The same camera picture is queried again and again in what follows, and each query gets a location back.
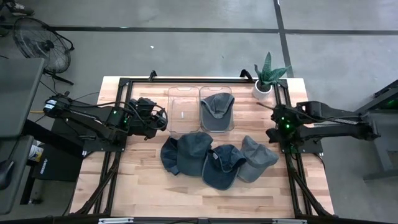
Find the gray floor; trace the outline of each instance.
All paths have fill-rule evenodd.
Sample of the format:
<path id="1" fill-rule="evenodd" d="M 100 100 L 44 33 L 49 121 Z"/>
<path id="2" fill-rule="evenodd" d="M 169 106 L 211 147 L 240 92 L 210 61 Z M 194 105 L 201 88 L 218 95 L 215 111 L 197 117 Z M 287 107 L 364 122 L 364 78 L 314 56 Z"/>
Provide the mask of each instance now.
<path id="1" fill-rule="evenodd" d="M 277 28 L 272 0 L 26 0 L 35 17 L 53 25 L 117 27 Z M 390 0 L 280 0 L 286 29 L 396 30 L 398 2 Z M 57 84 L 73 97 L 99 91 L 105 75 L 203 75 L 235 77 L 254 73 L 266 53 L 274 66 L 284 59 L 278 34 L 62 32 L 75 44 L 64 77 L 75 86 Z M 354 110 L 393 82 L 398 73 L 398 35 L 287 35 L 295 77 L 304 78 L 310 100 Z M 0 39 L 0 55 L 21 58 L 12 38 Z M 52 86 L 52 81 L 43 77 Z M 39 87 L 33 109 L 51 92 Z M 94 103 L 96 96 L 84 98 Z M 51 127 L 50 118 L 39 121 Z M 398 179 L 364 183 L 379 170 L 373 145 L 352 138 L 322 141 L 326 176 L 335 213 L 345 218 L 398 223 Z M 45 183 L 44 198 L 72 192 L 73 184 Z M 68 194 L 33 212 L 18 208 L 11 219 L 60 215 Z"/>

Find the wooden tabletop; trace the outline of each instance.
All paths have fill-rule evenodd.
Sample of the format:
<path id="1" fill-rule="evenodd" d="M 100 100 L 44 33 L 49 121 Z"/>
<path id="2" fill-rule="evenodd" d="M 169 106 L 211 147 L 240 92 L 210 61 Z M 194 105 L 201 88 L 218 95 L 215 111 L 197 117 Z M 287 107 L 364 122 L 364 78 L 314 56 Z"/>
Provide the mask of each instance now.
<path id="1" fill-rule="evenodd" d="M 104 77 L 98 103 L 116 99 L 120 77 Z M 304 80 L 288 78 L 292 104 L 307 101 Z M 135 83 L 132 98 L 147 97 L 167 109 L 167 91 L 172 86 L 209 86 L 193 83 Z M 232 131 L 211 134 L 212 146 L 233 144 L 241 148 L 245 135 L 265 144 L 279 154 L 278 162 L 253 183 L 236 179 L 225 191 L 204 184 L 200 177 L 178 176 L 167 172 L 160 161 L 160 148 L 169 137 L 168 131 L 158 131 L 156 137 L 144 140 L 142 136 L 127 139 L 126 151 L 122 154 L 118 181 L 114 194 L 112 216 L 117 217 L 220 217 L 220 218 L 289 218 L 293 217 L 292 199 L 284 155 L 278 144 L 269 144 L 266 129 L 274 127 L 272 111 L 256 105 L 252 97 L 253 84 L 225 84 L 235 97 Z M 275 105 L 272 91 L 264 101 Z M 71 212 L 77 211 L 88 200 L 98 185 L 103 152 L 95 152 L 83 161 L 78 178 Z M 319 158 L 302 154 L 308 188 L 325 207 L 333 213 L 325 171 Z M 103 208 L 108 187 L 104 191 Z M 302 193 L 298 190 L 300 208 L 304 211 Z"/>

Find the white pot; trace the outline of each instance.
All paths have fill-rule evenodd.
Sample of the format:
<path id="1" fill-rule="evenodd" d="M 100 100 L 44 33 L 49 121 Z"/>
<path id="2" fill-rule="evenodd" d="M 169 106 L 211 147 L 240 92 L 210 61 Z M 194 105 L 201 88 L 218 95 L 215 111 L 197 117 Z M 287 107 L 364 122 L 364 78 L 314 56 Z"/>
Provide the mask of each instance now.
<path id="1" fill-rule="evenodd" d="M 254 84 L 252 94 L 258 100 L 265 100 L 267 98 L 268 94 L 272 91 L 272 85 L 271 85 L 271 88 L 267 92 L 262 92 L 257 88 L 258 82 L 259 82 L 259 80 L 257 80 L 256 83 Z"/>

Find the cap visor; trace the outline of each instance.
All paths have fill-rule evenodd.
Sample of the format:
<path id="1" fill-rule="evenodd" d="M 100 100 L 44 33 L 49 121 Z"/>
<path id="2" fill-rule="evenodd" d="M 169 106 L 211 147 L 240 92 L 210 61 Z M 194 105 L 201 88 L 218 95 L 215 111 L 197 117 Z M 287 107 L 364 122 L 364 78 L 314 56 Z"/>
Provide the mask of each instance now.
<path id="1" fill-rule="evenodd" d="M 199 177 L 203 169 L 203 159 L 187 157 L 178 153 L 177 168 L 182 174 Z"/>
<path id="2" fill-rule="evenodd" d="M 210 113 L 208 108 L 201 103 L 200 104 L 201 125 L 207 131 L 227 131 L 231 123 L 232 109 L 233 107 L 230 106 L 228 111 L 224 114 L 223 118 L 216 119 Z"/>
<path id="3" fill-rule="evenodd" d="M 245 162 L 239 169 L 238 177 L 245 182 L 251 183 L 257 180 L 265 169 L 266 167 L 255 168 L 248 162 Z"/>
<path id="4" fill-rule="evenodd" d="M 209 155 L 211 154 L 206 156 L 205 164 L 203 165 L 202 179 L 204 183 L 217 190 L 229 189 L 234 183 L 239 169 L 225 173 L 215 166 L 214 160 L 208 159 Z"/>

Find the denim cap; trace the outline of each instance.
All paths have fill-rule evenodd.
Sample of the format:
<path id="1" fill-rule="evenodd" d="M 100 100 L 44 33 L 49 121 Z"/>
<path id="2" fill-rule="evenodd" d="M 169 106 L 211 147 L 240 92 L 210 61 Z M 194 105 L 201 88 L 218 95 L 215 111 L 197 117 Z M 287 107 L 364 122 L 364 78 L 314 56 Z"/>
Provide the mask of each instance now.
<path id="1" fill-rule="evenodd" d="M 232 119 L 235 98 L 229 93 L 217 93 L 200 101 L 202 126 L 209 131 L 225 131 Z"/>
<path id="2" fill-rule="evenodd" d="M 222 145 L 207 152 L 202 179 L 205 184 L 218 190 L 230 188 L 238 174 L 239 167 L 246 162 L 235 146 Z"/>
<path id="3" fill-rule="evenodd" d="M 279 159 L 278 154 L 249 136 L 244 137 L 241 151 L 247 161 L 239 169 L 238 177 L 249 183 L 257 180 L 267 167 L 274 165 Z"/>
<path id="4" fill-rule="evenodd" d="M 180 171 L 177 168 L 177 140 L 169 137 L 160 150 L 160 159 L 164 168 L 174 175 Z"/>
<path id="5" fill-rule="evenodd" d="M 177 168 L 190 176 L 201 176 L 207 150 L 213 138 L 207 133 L 184 134 L 177 142 Z"/>

